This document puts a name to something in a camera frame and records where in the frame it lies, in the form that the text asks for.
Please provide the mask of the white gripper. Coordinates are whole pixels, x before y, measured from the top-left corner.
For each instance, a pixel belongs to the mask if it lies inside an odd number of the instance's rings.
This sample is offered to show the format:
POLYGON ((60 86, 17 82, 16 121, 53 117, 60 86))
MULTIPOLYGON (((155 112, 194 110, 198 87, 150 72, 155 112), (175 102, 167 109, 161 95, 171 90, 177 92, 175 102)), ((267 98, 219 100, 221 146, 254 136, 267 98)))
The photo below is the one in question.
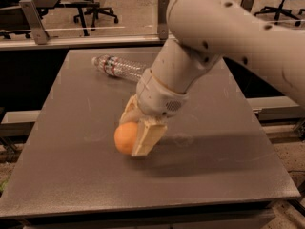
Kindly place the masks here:
POLYGON ((168 129, 165 118, 146 115, 175 116, 188 97, 187 94, 177 94, 162 86, 150 69, 144 71, 137 83, 136 95, 130 97, 119 120, 120 124, 139 121, 132 156, 147 156, 168 129))

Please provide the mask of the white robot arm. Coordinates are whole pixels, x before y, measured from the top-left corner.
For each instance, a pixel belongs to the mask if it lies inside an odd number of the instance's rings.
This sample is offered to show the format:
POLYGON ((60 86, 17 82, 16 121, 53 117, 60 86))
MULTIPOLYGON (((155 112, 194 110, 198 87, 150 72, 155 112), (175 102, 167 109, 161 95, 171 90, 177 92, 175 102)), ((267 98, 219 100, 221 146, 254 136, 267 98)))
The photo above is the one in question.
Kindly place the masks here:
POLYGON ((134 123, 131 156, 145 156, 188 100, 192 84, 227 57, 305 107, 305 36, 269 24, 234 0, 170 0, 166 40, 136 85, 120 123, 134 123))

